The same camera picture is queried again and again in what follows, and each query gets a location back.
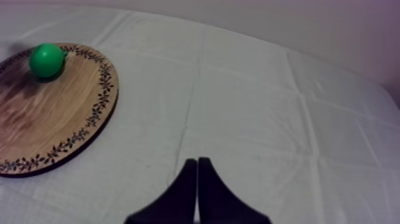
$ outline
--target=floral pattern border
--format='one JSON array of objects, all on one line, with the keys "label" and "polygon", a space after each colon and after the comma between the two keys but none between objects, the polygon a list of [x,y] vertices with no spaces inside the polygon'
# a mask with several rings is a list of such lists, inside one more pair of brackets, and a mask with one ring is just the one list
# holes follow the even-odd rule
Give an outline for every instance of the floral pattern border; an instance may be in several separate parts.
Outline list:
[{"label": "floral pattern border", "polygon": [[[87,49],[80,49],[77,45],[60,46],[60,48],[69,54],[75,54],[76,56],[84,57],[87,60],[92,60],[96,64],[99,64],[99,85],[101,86],[101,92],[98,93],[98,100],[96,104],[92,106],[92,114],[86,119],[85,127],[81,128],[77,132],[74,132],[69,138],[61,141],[58,145],[53,145],[52,149],[49,150],[45,155],[37,154],[30,158],[22,157],[16,159],[15,161],[5,160],[0,162],[1,173],[15,173],[16,171],[20,173],[30,172],[32,169],[37,169],[43,164],[54,164],[60,154],[68,153],[76,142],[84,141],[87,138],[89,134],[89,127],[96,127],[97,122],[100,121],[100,114],[102,114],[102,111],[110,102],[109,93],[114,85],[111,83],[111,66],[105,63],[105,57],[97,55]],[[23,51],[7,59],[0,66],[0,74],[4,72],[8,66],[14,64],[14,62],[24,57],[29,57],[30,54],[31,49]]]}]

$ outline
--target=wall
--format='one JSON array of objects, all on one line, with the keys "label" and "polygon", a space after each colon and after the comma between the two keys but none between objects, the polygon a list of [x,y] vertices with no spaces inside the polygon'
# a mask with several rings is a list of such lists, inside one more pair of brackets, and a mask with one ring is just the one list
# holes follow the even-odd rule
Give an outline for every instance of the wall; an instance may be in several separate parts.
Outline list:
[{"label": "wall", "polygon": [[383,83],[397,82],[397,0],[0,0],[170,15],[306,52]]}]

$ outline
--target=wood grain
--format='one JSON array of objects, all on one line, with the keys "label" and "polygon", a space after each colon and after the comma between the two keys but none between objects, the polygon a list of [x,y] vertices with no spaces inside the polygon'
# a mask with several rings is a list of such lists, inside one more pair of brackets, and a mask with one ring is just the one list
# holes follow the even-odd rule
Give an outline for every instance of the wood grain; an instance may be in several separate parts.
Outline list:
[{"label": "wood grain", "polygon": [[106,121],[118,95],[118,76],[99,51],[58,43],[68,51],[62,75],[37,82],[31,49],[0,64],[0,175],[55,165],[77,151]]}]

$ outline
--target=white fabric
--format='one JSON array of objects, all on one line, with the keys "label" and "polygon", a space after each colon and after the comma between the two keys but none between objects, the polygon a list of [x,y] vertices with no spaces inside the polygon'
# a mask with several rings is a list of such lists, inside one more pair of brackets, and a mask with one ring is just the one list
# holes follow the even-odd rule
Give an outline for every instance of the white fabric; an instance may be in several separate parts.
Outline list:
[{"label": "white fabric", "polygon": [[285,224],[400,223],[400,114],[379,86],[215,27],[105,8],[1,5],[0,59],[41,42],[93,46],[120,79],[115,113],[72,161],[0,178],[0,223],[123,223],[188,157],[209,156]]}]

